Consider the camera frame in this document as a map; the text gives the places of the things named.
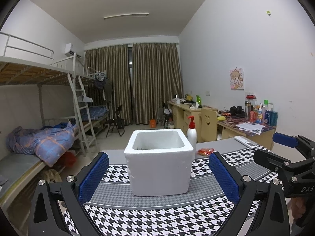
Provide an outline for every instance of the air conditioner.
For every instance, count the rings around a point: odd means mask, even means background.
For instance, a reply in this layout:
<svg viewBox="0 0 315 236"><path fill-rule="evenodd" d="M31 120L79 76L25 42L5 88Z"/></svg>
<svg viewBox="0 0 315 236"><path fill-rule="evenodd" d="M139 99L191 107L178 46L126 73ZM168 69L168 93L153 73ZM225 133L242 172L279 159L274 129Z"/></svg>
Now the air conditioner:
<svg viewBox="0 0 315 236"><path fill-rule="evenodd" d="M73 44L72 43L66 44L65 55L66 56L73 56L74 53L75 53L75 51L73 50Z"/></svg>

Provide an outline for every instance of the blue gripper pad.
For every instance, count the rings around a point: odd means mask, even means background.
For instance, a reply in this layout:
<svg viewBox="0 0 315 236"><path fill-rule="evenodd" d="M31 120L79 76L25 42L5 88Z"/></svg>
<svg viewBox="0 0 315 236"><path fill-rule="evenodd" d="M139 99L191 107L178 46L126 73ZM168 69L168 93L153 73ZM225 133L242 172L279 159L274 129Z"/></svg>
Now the blue gripper pad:
<svg viewBox="0 0 315 236"><path fill-rule="evenodd" d="M272 136L272 140L275 143L285 145L291 148L294 148L299 145L295 137L284 135L281 133L274 133L274 135Z"/></svg>
<svg viewBox="0 0 315 236"><path fill-rule="evenodd" d="M100 181L108 169L108 156L103 154L79 187L78 201L81 205L90 201Z"/></svg>
<svg viewBox="0 0 315 236"><path fill-rule="evenodd" d="M215 175L215 179L218 181L226 198L230 202L237 204L240 200L238 185L215 153L209 156L209 167Z"/></svg>

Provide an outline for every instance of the upper bunk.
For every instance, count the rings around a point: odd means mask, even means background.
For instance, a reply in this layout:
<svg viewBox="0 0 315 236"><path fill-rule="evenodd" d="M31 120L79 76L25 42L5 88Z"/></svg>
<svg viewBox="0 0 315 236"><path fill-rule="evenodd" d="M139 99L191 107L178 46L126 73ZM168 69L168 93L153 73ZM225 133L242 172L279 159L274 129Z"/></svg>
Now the upper bunk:
<svg viewBox="0 0 315 236"><path fill-rule="evenodd" d="M91 75L88 75L84 72L83 66L82 70L78 70L76 62L80 63L80 61L76 59L77 57L75 53L73 56L68 56L58 61L54 61L53 58L54 51L49 48L3 32L0 32L0 35L7 36L7 42L4 48L4 53L2 56L0 56L0 85L16 84L69 85L68 74L71 75L75 74L76 76L80 76L82 83L84 85L91 84L94 80L94 78ZM18 46L8 45L10 38L15 38L23 42L30 43L35 47L40 47L43 50L49 51L52 54L52 56L47 56L42 53L26 50ZM6 51L8 48L24 51L27 53L32 53L41 57L46 57L48 59L53 60L53 62L47 65L6 56ZM66 66L63 66L65 68L62 68L62 66L60 66L62 62L66 64ZM72 70L66 69L68 68L67 63L71 63L73 65Z"/></svg>

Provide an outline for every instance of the ceiling light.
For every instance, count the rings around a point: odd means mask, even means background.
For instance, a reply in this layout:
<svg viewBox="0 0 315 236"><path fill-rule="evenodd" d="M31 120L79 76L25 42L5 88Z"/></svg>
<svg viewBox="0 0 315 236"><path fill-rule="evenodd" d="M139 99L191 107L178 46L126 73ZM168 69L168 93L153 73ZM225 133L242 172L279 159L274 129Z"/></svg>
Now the ceiling light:
<svg viewBox="0 0 315 236"><path fill-rule="evenodd" d="M103 19L120 18L120 17L134 17L134 18L140 18L140 17L147 17L147 16L149 16L148 13L130 13L130 14L119 14L119 15L113 15L113 16L103 17Z"/></svg>

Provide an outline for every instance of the brown striped curtain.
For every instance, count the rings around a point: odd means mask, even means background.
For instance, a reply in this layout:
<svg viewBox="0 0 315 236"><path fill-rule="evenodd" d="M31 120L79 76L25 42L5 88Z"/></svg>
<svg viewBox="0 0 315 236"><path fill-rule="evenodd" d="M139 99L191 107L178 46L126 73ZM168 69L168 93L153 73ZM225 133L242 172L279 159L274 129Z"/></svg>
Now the brown striped curtain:
<svg viewBox="0 0 315 236"><path fill-rule="evenodd" d="M84 68L91 67L97 71L106 71L106 75L112 82L113 93L109 105L110 117L118 106L122 104L121 116L125 124L130 124L130 78L128 68L128 46L116 45L99 49L88 50L85 53ZM93 99L93 105L103 105L103 91L94 86L86 89L87 96Z"/></svg>
<svg viewBox="0 0 315 236"><path fill-rule="evenodd" d="M136 124L156 119L162 102L183 97L175 43L141 43L132 47L133 99Z"/></svg>

